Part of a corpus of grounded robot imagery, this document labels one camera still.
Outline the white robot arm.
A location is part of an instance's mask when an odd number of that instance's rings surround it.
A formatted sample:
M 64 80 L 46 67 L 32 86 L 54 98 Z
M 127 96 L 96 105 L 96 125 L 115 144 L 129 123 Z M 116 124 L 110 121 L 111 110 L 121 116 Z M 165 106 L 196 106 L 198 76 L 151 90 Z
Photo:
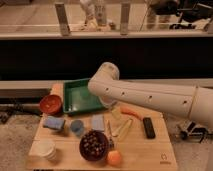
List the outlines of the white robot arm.
M 119 69 L 104 62 L 89 80 L 89 91 L 105 103 L 123 101 L 188 118 L 213 129 L 213 89 L 121 81 Z

